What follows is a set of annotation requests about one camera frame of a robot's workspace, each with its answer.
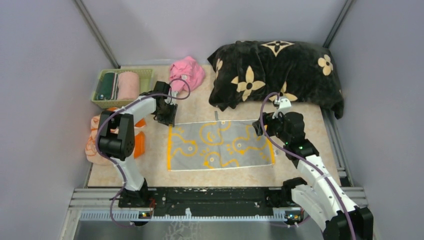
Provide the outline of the grey yellow duck towel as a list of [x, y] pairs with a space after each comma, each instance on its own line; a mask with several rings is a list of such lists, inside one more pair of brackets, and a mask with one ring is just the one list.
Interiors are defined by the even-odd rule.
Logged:
[[179, 123], [168, 129], [167, 169], [214, 171], [272, 166], [275, 151], [252, 126], [254, 120]]

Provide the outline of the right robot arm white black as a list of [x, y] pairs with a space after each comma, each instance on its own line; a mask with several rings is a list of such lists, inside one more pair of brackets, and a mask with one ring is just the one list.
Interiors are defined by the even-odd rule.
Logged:
[[325, 240], [373, 239], [372, 212], [356, 204], [329, 173], [319, 151], [306, 138], [302, 114], [262, 112], [252, 126], [258, 136], [281, 140], [284, 146], [275, 146], [285, 152], [302, 175], [283, 183], [284, 204], [297, 204], [306, 210]]

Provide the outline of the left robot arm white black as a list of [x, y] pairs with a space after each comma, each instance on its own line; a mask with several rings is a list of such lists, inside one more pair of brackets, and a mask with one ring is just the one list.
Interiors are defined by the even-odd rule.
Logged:
[[100, 114], [95, 147], [111, 161], [122, 177], [122, 189], [116, 196], [120, 208], [147, 208], [151, 203], [148, 184], [135, 162], [136, 124], [148, 115], [167, 127], [175, 125], [177, 97], [171, 85], [158, 81], [153, 90], [142, 93], [131, 103], [117, 110]]

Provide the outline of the black floral pillow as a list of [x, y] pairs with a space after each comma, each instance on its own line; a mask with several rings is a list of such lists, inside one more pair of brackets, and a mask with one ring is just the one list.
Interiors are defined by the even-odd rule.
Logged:
[[281, 96], [343, 117], [341, 82], [328, 48], [303, 41], [236, 41], [220, 46], [207, 60], [215, 72], [208, 102], [221, 111]]

